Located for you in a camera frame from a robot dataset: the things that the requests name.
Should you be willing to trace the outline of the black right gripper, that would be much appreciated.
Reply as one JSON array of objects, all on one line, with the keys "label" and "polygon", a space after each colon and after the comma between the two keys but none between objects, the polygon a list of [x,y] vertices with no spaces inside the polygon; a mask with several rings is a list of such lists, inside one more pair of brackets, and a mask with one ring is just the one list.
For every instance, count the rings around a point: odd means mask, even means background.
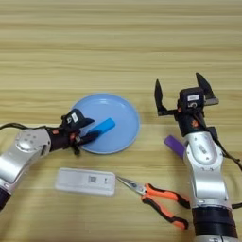
[{"label": "black right gripper", "polygon": [[[200,73],[196,73],[196,77],[199,87],[204,92],[204,105],[217,105],[219,103],[219,100],[215,96],[209,82]],[[154,98],[157,107],[157,113],[159,116],[176,114],[176,121],[179,124],[182,136],[201,131],[208,131],[211,133],[212,136],[217,136],[215,127],[206,126],[206,123],[204,121],[204,111],[190,110],[189,112],[184,112],[181,108],[178,108],[177,110],[168,110],[163,105],[163,91],[159,80],[156,80],[155,82]]]}]

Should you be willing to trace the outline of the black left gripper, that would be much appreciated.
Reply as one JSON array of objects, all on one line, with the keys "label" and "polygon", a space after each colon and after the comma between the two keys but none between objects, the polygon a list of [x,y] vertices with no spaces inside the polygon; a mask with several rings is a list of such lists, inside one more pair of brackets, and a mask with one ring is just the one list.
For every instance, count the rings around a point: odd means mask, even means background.
[{"label": "black left gripper", "polygon": [[[88,126],[94,122],[94,119],[86,118],[82,121],[82,127]],[[76,141],[76,138],[79,136],[80,130],[68,131],[67,129],[61,127],[49,128],[48,134],[51,141],[51,152],[70,147],[73,149],[75,155],[79,155],[80,151],[78,145],[83,146],[93,142],[100,136],[100,131],[90,131],[86,135],[80,137],[78,141]]]}]

